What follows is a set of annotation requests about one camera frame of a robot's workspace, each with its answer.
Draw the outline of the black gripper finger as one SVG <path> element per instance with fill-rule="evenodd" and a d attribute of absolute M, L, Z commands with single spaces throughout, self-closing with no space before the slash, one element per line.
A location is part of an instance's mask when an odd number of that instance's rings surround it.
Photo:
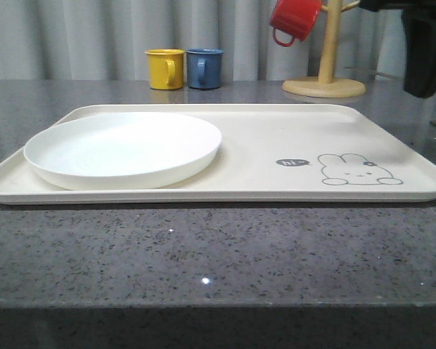
<path fill-rule="evenodd" d="M 405 9 L 402 13 L 406 56 L 403 89 L 419 98 L 436 93 L 436 12 Z"/>

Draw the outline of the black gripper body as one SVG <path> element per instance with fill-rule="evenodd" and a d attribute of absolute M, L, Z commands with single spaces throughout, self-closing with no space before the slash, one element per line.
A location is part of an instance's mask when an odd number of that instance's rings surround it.
<path fill-rule="evenodd" d="M 378 12 L 383 9 L 433 9 L 436 10 L 436 0 L 360 0 L 361 9 Z"/>

